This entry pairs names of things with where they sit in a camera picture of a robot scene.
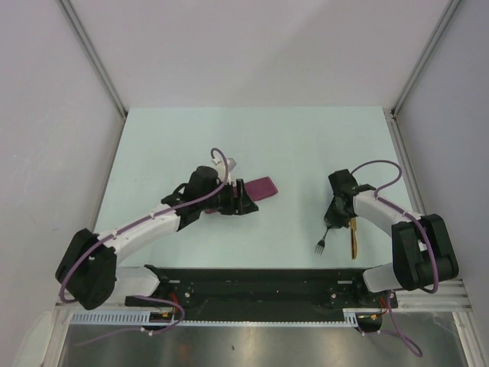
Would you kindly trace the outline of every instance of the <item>white wall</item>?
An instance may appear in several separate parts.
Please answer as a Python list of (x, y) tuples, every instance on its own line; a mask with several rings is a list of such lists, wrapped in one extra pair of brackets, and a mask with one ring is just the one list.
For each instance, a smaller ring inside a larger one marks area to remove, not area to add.
[(423, 199), (445, 217), (489, 343), (489, 2), (462, 4), (400, 127)]
[(122, 122), (54, 0), (0, 11), (0, 365), (53, 307), (54, 272), (94, 220)]
[(448, 0), (73, 0), (130, 107), (391, 107)]

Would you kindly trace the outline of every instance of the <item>light blue tabletop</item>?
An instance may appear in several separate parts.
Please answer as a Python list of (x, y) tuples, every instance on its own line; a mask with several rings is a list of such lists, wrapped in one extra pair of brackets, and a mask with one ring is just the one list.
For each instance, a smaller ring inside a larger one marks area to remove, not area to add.
[[(358, 219), (358, 258), (350, 233), (330, 231), (328, 175), (396, 155), (380, 107), (132, 109), (122, 135), (96, 230), (146, 215), (221, 148), (238, 165), (234, 178), (270, 176), (279, 193), (247, 216), (202, 214), (181, 232), (158, 239), (123, 265), (172, 268), (366, 268), (391, 262), (390, 238)], [(386, 164), (361, 169), (359, 183), (380, 186), (396, 171)], [(410, 209), (401, 181), (384, 195)]]

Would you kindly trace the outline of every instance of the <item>metal fork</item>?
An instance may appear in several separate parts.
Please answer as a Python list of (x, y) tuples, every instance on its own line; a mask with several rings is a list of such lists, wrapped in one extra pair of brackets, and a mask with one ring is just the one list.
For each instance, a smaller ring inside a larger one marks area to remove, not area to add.
[(316, 245), (316, 250), (314, 251), (318, 255), (322, 255), (322, 252), (324, 251), (324, 248), (326, 246), (326, 235), (328, 234), (328, 231), (331, 229), (331, 226), (326, 227), (326, 233), (324, 236), (319, 240), (318, 244)]

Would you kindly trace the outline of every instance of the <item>purple cable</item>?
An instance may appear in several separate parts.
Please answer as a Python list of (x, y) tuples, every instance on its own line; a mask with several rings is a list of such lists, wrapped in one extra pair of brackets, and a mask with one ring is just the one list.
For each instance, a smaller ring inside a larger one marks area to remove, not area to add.
[(403, 176), (403, 170), (402, 168), (400, 167), (399, 164), (397, 164), (396, 162), (392, 162), (392, 161), (388, 161), (388, 160), (384, 160), (384, 159), (377, 159), (377, 160), (374, 160), (374, 161), (369, 161), (369, 162), (365, 162), (363, 164), (360, 164), (358, 167), (356, 167), (352, 172), (351, 174), (354, 174), (356, 171), (358, 171), (360, 168), (364, 167), (364, 166), (368, 166), (369, 164), (373, 164), (373, 163), (387, 163), (387, 164), (391, 164), (393, 165), (395, 168), (397, 168), (398, 170), (398, 175), (397, 177), (378, 187), (375, 191), (374, 191), (374, 196), (377, 200), (379, 200), (381, 203), (389, 206), (390, 208), (396, 210), (398, 213), (402, 214), (403, 216), (405, 216), (407, 219), (411, 220), (414, 225), (417, 227), (417, 229), (419, 230), (419, 232), (421, 233), (421, 236), (423, 237), (423, 241), (425, 242), (425, 245), (426, 245), (426, 249), (428, 250), (428, 255), (429, 255), (429, 260), (431, 262), (431, 267), (432, 267), (432, 272), (433, 272), (433, 289), (427, 289), (426, 287), (422, 287), (421, 289), (423, 291), (425, 291), (426, 293), (436, 293), (438, 291), (438, 288), (439, 288), (439, 275), (438, 275), (438, 268), (436, 266), (436, 260), (435, 260), (435, 254), (433, 253), (433, 248), (432, 248), (432, 245), (431, 245), (431, 242), (429, 241), (429, 238), (428, 238), (428, 235), (426, 234), (426, 230), (423, 228), (423, 226), (421, 225), (421, 223), (419, 222), (418, 219), (416, 219), (412, 214), (406, 212), (403, 208), (401, 208), (400, 206), (392, 203), (391, 201), (383, 198), (382, 196), (379, 196), (379, 192), (389, 186), (392, 186), (394, 185), (397, 181), (400, 180), (400, 178)]
[[(218, 148), (211, 149), (211, 157), (212, 158), (214, 158), (214, 152), (217, 152), (221, 156), (222, 162), (224, 163), (224, 167), (225, 167), (225, 176), (224, 176), (224, 180), (221, 182), (221, 184), (218, 187), (216, 187), (213, 191), (208, 193), (207, 195), (204, 195), (204, 196), (202, 196), (198, 199), (195, 199), (195, 200), (191, 200), (187, 203), (182, 203), (179, 205), (175, 205), (175, 206), (160, 210), (159, 212), (154, 214), (154, 217), (162, 216), (163, 214), (166, 214), (168, 212), (172, 212), (174, 210), (181, 209), (181, 208), (184, 208), (186, 206), (190, 206), (193, 204), (200, 203), (201, 201), (207, 200), (211, 196), (216, 195), (224, 187), (224, 185), (226, 185), (226, 182), (228, 179), (228, 173), (229, 173), (229, 171), (228, 171), (228, 160), (226, 159), (226, 156), (224, 155), (224, 153), (222, 153), (222, 151)], [(117, 231), (117, 235), (121, 235), (122, 233), (127, 232), (129, 229), (132, 229), (135, 226), (139, 226), (143, 222), (146, 222), (147, 220), (150, 220), (150, 219), (151, 219), (151, 216), (148, 215), (148, 216), (145, 216), (143, 218), (136, 220), (133, 223), (127, 224), (126, 227), (121, 228)], [(92, 245), (88, 250), (86, 250), (86, 252), (83, 255), (81, 255), (79, 257), (78, 260), (76, 260), (76, 262), (73, 264), (73, 266), (68, 271), (68, 273), (66, 273), (66, 276), (64, 277), (63, 281), (61, 282), (61, 289), (60, 289), (60, 293), (59, 293), (60, 299), (64, 304), (72, 304), (72, 303), (76, 302), (76, 300), (66, 299), (66, 297), (64, 295), (65, 290), (66, 290), (66, 286), (68, 285), (68, 282), (70, 281), (71, 277), (73, 276), (73, 273), (90, 256), (90, 254), (92, 252), (94, 252), (99, 246), (103, 245), (104, 242), (107, 242), (113, 238), (114, 238), (114, 236), (112, 234), (107, 235), (105, 238), (99, 240), (97, 243)]]
[[(161, 304), (168, 304), (168, 305), (170, 305), (172, 307), (178, 308), (178, 310), (180, 311), (180, 318), (177, 321), (175, 321), (174, 323), (172, 323), (172, 324), (164, 327), (161, 330), (148, 331), (148, 334), (151, 333), (151, 335), (154, 335), (154, 334), (161, 334), (161, 333), (165, 333), (166, 331), (170, 331), (174, 327), (176, 327), (176, 325), (178, 325), (179, 323), (181, 323), (183, 321), (183, 319), (185, 319), (185, 310), (183, 309), (182, 306), (180, 306), (176, 302), (172, 302), (171, 300), (160, 300), (158, 298), (144, 297), (144, 296), (135, 296), (135, 297), (136, 298), (139, 298), (139, 299), (142, 299), (142, 300), (149, 300), (151, 302), (159, 302)], [(102, 340), (102, 339), (105, 339), (105, 338), (108, 338), (110, 336), (114, 336), (114, 335), (117, 335), (117, 334), (126, 333), (128, 331), (143, 331), (143, 330), (141, 330), (140, 327), (136, 327), (136, 326), (135, 327), (125, 327), (124, 329), (119, 329), (119, 330), (111, 331), (110, 333), (102, 334), (100, 336), (97, 336), (95, 338), (86, 340), (84, 342), (76, 343), (75, 346), (86, 346), (87, 344), (98, 342), (99, 340)]]
[(423, 357), (423, 351), (421, 350), (421, 348), (414, 342), (414, 340), (412, 340), (408, 336), (404, 335), (400, 331), (400, 328), (397, 325), (396, 320), (394, 319), (394, 315), (393, 315), (393, 311), (392, 311), (392, 306), (390, 304), (390, 294), (391, 294), (391, 291), (389, 291), (389, 293), (387, 295), (387, 309), (389, 310), (390, 319), (392, 320), (392, 324), (396, 328), (396, 331), (379, 330), (379, 331), (374, 331), (374, 332), (371, 332), (371, 333), (366, 333), (366, 332), (364, 332), (360, 328), (360, 326), (358, 326), (358, 330), (361, 332), (361, 335), (362, 336), (365, 336), (365, 335), (366, 336), (373, 336), (373, 335), (391, 335), (391, 336), (397, 336), (397, 337), (399, 337), (403, 341), (404, 345), (411, 351), (412, 354), (414, 354), (418, 358), (422, 358)]

